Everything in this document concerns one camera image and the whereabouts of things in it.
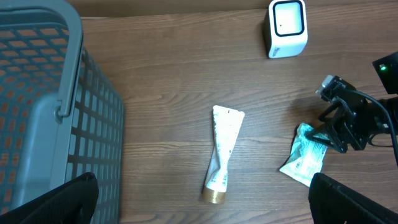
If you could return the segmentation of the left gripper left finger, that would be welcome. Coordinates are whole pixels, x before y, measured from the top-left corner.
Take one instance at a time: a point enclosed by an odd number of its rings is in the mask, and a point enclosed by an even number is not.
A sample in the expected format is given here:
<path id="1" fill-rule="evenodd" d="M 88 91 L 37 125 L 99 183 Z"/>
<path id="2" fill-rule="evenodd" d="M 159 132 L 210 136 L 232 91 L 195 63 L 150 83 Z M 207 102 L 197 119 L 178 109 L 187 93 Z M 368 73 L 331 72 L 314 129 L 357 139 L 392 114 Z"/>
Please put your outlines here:
<path id="1" fill-rule="evenodd" d="M 98 195 L 96 176 L 86 172 L 1 215 L 1 224 L 89 223 L 95 212 Z"/>

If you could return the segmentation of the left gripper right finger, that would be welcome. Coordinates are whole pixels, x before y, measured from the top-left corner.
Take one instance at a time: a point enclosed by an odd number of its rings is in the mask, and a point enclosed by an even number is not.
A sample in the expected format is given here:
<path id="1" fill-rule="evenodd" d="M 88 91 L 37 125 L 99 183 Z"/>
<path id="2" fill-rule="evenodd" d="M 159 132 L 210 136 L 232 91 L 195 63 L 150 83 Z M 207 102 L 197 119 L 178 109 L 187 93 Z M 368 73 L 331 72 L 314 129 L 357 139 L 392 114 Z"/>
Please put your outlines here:
<path id="1" fill-rule="evenodd" d="M 322 173 L 313 176 L 308 201 L 314 224 L 397 224 L 396 212 Z"/>

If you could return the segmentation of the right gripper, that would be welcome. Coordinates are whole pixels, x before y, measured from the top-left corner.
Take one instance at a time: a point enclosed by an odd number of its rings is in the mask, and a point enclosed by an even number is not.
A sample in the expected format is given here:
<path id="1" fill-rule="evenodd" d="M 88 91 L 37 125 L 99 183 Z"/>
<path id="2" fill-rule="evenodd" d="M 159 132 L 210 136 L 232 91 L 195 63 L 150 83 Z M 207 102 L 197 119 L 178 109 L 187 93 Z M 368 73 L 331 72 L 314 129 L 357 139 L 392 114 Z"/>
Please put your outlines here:
<path id="1" fill-rule="evenodd" d="M 376 100 L 357 90 L 343 90 L 322 112 L 322 124 L 306 133 L 306 138 L 346 153 L 348 146 L 362 151 L 378 134 L 389 133 L 389 100 Z"/>

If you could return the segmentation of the teal snack packet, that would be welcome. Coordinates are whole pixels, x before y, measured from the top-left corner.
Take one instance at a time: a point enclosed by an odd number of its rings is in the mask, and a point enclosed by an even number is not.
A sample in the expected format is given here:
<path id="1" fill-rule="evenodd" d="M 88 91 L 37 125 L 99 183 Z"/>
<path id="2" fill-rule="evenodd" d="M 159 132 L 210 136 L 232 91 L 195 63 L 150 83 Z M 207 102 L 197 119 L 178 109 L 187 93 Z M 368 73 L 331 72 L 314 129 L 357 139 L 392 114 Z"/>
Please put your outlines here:
<path id="1" fill-rule="evenodd" d="M 279 169 L 307 187 L 310 186 L 313 176 L 321 171 L 328 149 L 324 144 L 307 139 L 305 134 L 310 131 L 313 131 L 313 128 L 309 124 L 301 123 L 298 126 L 290 156 Z"/>

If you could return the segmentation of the white tube with gold cap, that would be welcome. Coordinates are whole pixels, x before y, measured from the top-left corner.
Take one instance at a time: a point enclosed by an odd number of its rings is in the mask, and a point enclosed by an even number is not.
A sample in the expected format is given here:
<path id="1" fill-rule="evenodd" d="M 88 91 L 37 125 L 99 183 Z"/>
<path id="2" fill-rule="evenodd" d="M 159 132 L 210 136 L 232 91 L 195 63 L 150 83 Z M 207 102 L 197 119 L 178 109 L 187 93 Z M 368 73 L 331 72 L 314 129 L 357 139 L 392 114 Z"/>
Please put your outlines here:
<path id="1" fill-rule="evenodd" d="M 213 107 L 214 148 L 206 173 L 202 199 L 221 204 L 228 185 L 228 164 L 233 153 L 245 113 L 215 105 Z"/>

